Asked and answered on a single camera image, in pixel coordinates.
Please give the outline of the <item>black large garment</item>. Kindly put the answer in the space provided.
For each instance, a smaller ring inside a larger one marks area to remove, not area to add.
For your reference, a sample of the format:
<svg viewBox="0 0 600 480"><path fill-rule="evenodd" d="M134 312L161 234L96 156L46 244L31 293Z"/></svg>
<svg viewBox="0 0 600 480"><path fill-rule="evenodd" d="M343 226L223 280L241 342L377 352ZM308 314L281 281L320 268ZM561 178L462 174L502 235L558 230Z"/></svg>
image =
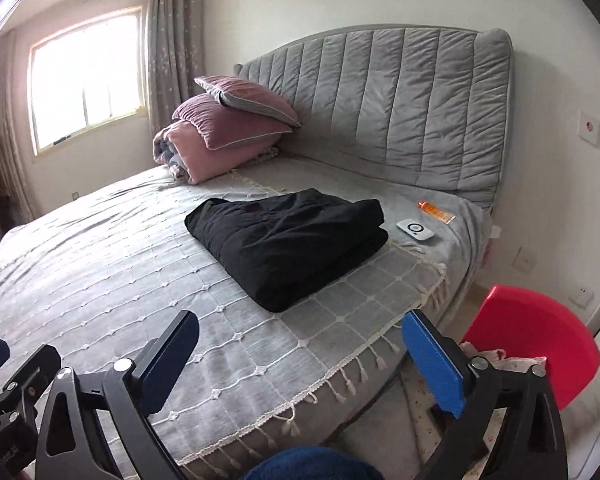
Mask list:
<svg viewBox="0 0 600 480"><path fill-rule="evenodd" d="M262 200L209 198L189 234L261 308L282 313L355 270L387 243L376 198L349 202L308 188Z"/></svg>

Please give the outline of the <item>red plastic chair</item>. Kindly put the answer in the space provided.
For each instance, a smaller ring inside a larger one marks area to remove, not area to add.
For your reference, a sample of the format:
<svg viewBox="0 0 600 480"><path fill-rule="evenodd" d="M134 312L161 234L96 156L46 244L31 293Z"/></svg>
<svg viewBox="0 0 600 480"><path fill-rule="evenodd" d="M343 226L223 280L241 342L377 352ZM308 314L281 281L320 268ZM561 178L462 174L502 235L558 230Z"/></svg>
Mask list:
<svg viewBox="0 0 600 480"><path fill-rule="evenodd" d="M580 318L558 301L529 289L493 286L463 339L479 351L501 349L509 358L544 356L560 410L592 382L600 368L600 349Z"/></svg>

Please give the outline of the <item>grey white bedspread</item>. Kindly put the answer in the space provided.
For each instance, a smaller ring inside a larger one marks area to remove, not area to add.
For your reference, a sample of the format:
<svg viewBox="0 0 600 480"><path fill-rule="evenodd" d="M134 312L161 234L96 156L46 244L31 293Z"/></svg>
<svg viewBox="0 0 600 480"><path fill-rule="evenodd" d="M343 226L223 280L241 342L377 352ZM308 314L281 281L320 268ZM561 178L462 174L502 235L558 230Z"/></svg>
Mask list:
<svg viewBox="0 0 600 480"><path fill-rule="evenodd" d="M260 200L315 188L376 198L389 243L344 278L283 313L260 308L185 227L204 200ZM451 214L450 224L418 208ZM396 227L420 222L419 242ZM10 349L0 391L50 344L78 373L134 358L178 311L200 323L197 347L152 426L192 479L238 477L265 457L324 441L388 382L404 345L407 310L449 323L491 227L455 195L277 157L201 185L155 168L84 196L0 243L0 339Z"/></svg>

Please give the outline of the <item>blue clothed knee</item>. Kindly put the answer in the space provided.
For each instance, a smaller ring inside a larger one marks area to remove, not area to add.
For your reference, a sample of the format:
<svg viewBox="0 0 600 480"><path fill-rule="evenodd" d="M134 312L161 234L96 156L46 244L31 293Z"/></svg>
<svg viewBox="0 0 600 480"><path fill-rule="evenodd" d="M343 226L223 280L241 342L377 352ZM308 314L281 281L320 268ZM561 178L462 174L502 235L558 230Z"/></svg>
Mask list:
<svg viewBox="0 0 600 480"><path fill-rule="evenodd" d="M245 480L384 480L372 465L324 446L280 452L242 476Z"/></svg>

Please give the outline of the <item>orange tube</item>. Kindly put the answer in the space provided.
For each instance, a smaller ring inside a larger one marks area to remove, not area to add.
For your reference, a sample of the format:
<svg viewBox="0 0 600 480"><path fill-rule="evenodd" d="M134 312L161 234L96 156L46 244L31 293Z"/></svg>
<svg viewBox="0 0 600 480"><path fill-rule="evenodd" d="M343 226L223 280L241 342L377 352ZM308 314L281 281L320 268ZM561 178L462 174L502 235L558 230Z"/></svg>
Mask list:
<svg viewBox="0 0 600 480"><path fill-rule="evenodd" d="M426 200L422 200L418 203L418 208L422 210L425 214L429 214L431 217L436 218L437 220L443 222L444 224L450 224L454 219L454 214L447 212L433 204L426 202Z"/></svg>

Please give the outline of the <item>white small device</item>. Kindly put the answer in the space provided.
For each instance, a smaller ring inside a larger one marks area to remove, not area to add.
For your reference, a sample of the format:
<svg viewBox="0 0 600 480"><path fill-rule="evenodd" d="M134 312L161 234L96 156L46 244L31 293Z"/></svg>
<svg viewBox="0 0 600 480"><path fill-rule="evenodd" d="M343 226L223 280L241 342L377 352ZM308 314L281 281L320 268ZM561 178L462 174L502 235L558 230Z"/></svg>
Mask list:
<svg viewBox="0 0 600 480"><path fill-rule="evenodd" d="M401 220L396 224L396 227L419 242L426 242L426 240L434 238L434 231L412 219Z"/></svg>

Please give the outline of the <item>left curtain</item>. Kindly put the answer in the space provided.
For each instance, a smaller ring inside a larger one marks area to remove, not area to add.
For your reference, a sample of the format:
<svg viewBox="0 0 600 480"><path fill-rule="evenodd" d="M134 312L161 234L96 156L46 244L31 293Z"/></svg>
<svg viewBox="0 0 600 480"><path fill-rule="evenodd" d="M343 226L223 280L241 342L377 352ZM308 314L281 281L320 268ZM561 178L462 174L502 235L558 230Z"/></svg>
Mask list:
<svg viewBox="0 0 600 480"><path fill-rule="evenodd" d="M12 109L16 33L0 38L0 222L4 232L36 218L17 145Z"/></svg>

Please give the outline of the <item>pink velvet pillow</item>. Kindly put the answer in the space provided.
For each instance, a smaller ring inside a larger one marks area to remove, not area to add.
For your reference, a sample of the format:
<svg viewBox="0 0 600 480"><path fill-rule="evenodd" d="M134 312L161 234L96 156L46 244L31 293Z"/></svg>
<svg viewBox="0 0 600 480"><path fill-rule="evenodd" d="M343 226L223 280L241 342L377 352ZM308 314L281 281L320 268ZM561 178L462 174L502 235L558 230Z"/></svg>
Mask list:
<svg viewBox="0 0 600 480"><path fill-rule="evenodd" d="M279 120L234 110L208 94L188 99L174 110L172 118L192 124L210 151L291 133L291 126Z"/></svg>

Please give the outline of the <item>window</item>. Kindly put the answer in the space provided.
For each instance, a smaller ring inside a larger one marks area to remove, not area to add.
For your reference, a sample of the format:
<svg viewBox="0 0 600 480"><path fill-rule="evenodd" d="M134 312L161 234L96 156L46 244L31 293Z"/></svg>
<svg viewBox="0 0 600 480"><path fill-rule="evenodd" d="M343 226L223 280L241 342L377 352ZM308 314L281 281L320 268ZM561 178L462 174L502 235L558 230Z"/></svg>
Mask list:
<svg viewBox="0 0 600 480"><path fill-rule="evenodd" d="M34 154L145 107L142 9L95 16L29 51L27 101Z"/></svg>

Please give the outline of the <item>grey pink pillow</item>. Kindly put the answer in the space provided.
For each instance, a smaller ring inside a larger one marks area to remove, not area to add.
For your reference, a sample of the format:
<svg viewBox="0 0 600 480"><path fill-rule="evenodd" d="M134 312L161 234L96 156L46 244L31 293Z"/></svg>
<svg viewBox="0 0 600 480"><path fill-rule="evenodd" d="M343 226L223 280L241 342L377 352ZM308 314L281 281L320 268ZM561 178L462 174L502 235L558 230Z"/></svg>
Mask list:
<svg viewBox="0 0 600 480"><path fill-rule="evenodd" d="M298 114L282 96L256 82L233 76L202 76L194 81L222 105L273 118L292 128L301 126Z"/></svg>

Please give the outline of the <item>grey quilted headboard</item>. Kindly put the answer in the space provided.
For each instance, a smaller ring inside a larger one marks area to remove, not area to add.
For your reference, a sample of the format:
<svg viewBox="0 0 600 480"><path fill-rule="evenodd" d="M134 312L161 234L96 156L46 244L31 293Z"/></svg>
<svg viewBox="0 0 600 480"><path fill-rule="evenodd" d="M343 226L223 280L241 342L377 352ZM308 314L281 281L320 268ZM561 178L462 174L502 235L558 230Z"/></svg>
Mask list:
<svg viewBox="0 0 600 480"><path fill-rule="evenodd" d="M500 28L378 24L326 30L234 67L301 125L280 147L366 177L498 200L514 48Z"/></svg>

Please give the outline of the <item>grey right curtain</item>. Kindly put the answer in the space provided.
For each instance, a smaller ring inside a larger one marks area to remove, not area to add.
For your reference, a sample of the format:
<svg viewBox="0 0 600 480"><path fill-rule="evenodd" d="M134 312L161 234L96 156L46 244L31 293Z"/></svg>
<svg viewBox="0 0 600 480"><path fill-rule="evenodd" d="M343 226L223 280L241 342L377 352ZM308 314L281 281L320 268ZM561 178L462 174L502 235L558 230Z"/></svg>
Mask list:
<svg viewBox="0 0 600 480"><path fill-rule="evenodd" d="M149 0L147 104L150 128L159 131L183 102L196 96L204 73L204 0Z"/></svg>

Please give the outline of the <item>white wall socket lower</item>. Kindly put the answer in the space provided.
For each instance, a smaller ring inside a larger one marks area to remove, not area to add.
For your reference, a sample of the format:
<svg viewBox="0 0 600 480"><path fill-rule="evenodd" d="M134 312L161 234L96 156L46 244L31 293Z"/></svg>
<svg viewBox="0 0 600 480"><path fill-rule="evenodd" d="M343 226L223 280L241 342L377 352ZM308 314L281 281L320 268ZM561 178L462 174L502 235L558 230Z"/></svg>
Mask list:
<svg viewBox="0 0 600 480"><path fill-rule="evenodd" d="M594 292L586 286L576 286L568 296L569 301L581 309L586 309L593 298Z"/></svg>

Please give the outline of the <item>white wall socket middle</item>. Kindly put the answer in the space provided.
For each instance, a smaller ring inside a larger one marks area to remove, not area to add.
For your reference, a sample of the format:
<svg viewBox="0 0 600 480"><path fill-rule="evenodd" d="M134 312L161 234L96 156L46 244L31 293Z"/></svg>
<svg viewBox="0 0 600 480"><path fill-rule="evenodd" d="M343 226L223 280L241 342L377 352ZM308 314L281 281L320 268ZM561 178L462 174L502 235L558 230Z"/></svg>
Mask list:
<svg viewBox="0 0 600 480"><path fill-rule="evenodd" d="M536 265L536 255L531 249L521 247L518 249L512 267L520 273L529 274Z"/></svg>

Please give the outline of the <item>white wall socket upper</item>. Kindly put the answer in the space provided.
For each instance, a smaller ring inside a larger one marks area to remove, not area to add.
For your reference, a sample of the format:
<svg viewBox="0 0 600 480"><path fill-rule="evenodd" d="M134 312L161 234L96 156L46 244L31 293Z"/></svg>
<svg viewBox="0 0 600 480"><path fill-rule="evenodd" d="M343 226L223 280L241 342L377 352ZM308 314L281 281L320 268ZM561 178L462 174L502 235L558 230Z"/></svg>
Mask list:
<svg viewBox="0 0 600 480"><path fill-rule="evenodd" d="M600 122L582 110L579 112L578 137L593 146L600 145Z"/></svg>

